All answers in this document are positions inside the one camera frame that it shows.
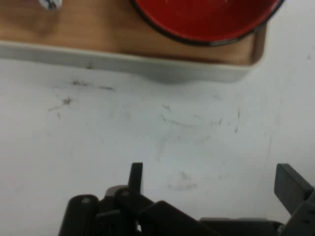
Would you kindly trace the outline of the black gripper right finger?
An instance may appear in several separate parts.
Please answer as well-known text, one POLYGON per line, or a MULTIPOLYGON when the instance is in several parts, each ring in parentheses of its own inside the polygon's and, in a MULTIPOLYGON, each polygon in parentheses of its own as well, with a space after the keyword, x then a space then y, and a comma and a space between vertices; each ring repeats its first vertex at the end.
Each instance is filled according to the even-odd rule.
POLYGON ((280 231, 281 236, 315 234, 315 188, 289 164, 276 167, 274 192, 291 215, 280 231))

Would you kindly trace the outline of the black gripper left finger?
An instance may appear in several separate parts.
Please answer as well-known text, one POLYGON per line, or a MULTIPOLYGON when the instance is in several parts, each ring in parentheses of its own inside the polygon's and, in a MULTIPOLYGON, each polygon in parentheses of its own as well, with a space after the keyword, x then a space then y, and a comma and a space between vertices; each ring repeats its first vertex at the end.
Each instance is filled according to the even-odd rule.
POLYGON ((94 195, 71 198, 65 210, 61 236, 215 236, 214 230, 165 201, 153 202, 141 194, 142 163, 133 163, 127 185, 94 195))

